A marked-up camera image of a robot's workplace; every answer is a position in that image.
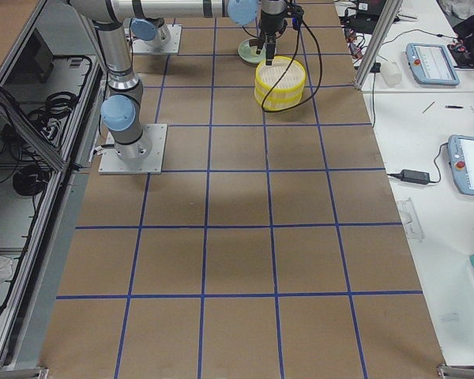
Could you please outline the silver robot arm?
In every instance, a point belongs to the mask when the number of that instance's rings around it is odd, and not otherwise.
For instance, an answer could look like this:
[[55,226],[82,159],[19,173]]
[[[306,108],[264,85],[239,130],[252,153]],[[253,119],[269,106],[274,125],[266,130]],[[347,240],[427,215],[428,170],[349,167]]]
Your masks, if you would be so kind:
[[135,39],[154,47],[162,46],[171,39],[171,33],[162,17],[132,18],[129,31]]
[[125,162],[145,159],[152,151],[153,142],[139,122],[143,86],[134,72],[124,20],[229,17],[244,26],[258,18],[257,50],[265,49],[265,63],[269,66],[276,53],[277,36],[284,32],[287,18],[285,1],[69,1],[68,4],[87,17],[96,31],[110,89],[100,112],[114,138],[116,155]]

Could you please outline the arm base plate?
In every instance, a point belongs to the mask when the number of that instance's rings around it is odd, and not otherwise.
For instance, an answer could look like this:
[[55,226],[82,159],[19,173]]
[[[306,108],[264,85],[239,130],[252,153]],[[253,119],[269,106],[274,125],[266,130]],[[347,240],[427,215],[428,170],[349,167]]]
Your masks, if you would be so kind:
[[182,26],[180,24],[164,24],[159,28],[133,22],[132,48],[135,55],[167,55],[178,54]]
[[167,140],[167,124],[143,124],[142,136],[134,144],[116,144],[110,132],[103,151],[100,174],[160,174]]

